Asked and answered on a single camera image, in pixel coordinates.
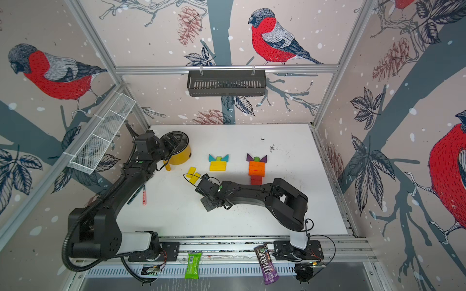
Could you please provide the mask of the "purple candy packet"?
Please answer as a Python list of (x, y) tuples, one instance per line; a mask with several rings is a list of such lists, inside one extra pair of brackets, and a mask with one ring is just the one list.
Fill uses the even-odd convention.
[(269, 285), (278, 281), (279, 274), (274, 267), (267, 244), (261, 244), (255, 247), (254, 252), (260, 264), (265, 284)]

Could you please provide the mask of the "yellow pot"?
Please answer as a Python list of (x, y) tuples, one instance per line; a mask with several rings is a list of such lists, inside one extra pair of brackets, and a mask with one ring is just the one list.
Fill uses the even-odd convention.
[(167, 160), (167, 165), (165, 169), (167, 171), (171, 171), (172, 165), (181, 165), (187, 162), (192, 155), (192, 150), (189, 144), (187, 145), (180, 145), (175, 150), (174, 154), (171, 155), (170, 159)]

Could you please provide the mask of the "green snack packet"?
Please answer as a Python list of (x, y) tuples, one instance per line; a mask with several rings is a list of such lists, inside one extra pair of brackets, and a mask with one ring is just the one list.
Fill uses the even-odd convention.
[(199, 265), (202, 257), (201, 252), (190, 253), (188, 255), (188, 265), (184, 278), (188, 280), (198, 280), (199, 279)]

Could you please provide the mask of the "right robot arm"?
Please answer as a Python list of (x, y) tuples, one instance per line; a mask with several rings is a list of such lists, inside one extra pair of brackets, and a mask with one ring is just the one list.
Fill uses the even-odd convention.
[(242, 185), (232, 181), (213, 183), (209, 175), (202, 176), (195, 191), (202, 195), (201, 203), (210, 212), (223, 207), (229, 210), (237, 204), (262, 206), (285, 228), (296, 233), (305, 233), (302, 245), (294, 242), (286, 247), (276, 247), (277, 259), (295, 263), (307, 259), (309, 231), (313, 229), (312, 219), (306, 218), (308, 197), (282, 178), (262, 185)]

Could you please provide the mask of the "red pen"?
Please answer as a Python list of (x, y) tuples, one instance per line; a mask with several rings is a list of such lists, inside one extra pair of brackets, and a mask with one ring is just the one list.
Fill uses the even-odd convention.
[(147, 193), (146, 193), (146, 186), (143, 186), (143, 206), (147, 205)]

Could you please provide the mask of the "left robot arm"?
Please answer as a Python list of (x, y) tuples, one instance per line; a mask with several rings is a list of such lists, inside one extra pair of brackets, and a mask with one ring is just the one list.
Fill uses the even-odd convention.
[(90, 205), (76, 208), (69, 214), (61, 257), (64, 266), (73, 272), (92, 269), (108, 259), (130, 256), (167, 261), (167, 253), (156, 232), (122, 232), (117, 216), (146, 182), (160, 171), (158, 163), (168, 165), (185, 139), (180, 132), (169, 132), (161, 138), (151, 130), (140, 135), (134, 130), (129, 133), (133, 148), (119, 179)]

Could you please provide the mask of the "orange long block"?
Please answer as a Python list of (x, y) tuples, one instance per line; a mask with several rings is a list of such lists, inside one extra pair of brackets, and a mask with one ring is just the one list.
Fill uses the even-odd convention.
[(258, 176), (258, 177), (264, 177), (265, 176), (265, 171), (264, 170), (250, 170), (248, 173), (249, 176)]
[(264, 167), (250, 167), (249, 171), (251, 173), (262, 173), (265, 171), (265, 168)]

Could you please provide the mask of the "yellow block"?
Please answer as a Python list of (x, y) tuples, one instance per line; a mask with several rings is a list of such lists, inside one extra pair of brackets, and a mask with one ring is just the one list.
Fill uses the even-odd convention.
[(189, 178), (189, 182), (195, 185), (195, 183), (201, 178), (201, 175), (195, 172), (195, 173), (188, 173), (187, 177)]
[(188, 178), (191, 178), (191, 177), (194, 176), (195, 172), (196, 172), (196, 168), (195, 168), (195, 167), (191, 167), (191, 168), (188, 170), (188, 173), (186, 174), (186, 176), (187, 176)]
[(223, 161), (213, 161), (213, 162), (210, 163), (210, 166), (213, 166), (213, 165), (227, 166), (227, 162), (223, 162)]
[(213, 165), (209, 167), (209, 170), (211, 172), (224, 172), (226, 170), (226, 166)]

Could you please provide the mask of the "glass pot lid yellow knob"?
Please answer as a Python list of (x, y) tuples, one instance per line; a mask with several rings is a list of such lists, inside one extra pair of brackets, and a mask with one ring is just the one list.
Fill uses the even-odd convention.
[(184, 149), (189, 145), (189, 137), (187, 136), (187, 134), (181, 131), (168, 132), (164, 134), (160, 139), (166, 147), (171, 147), (172, 149), (178, 147)]

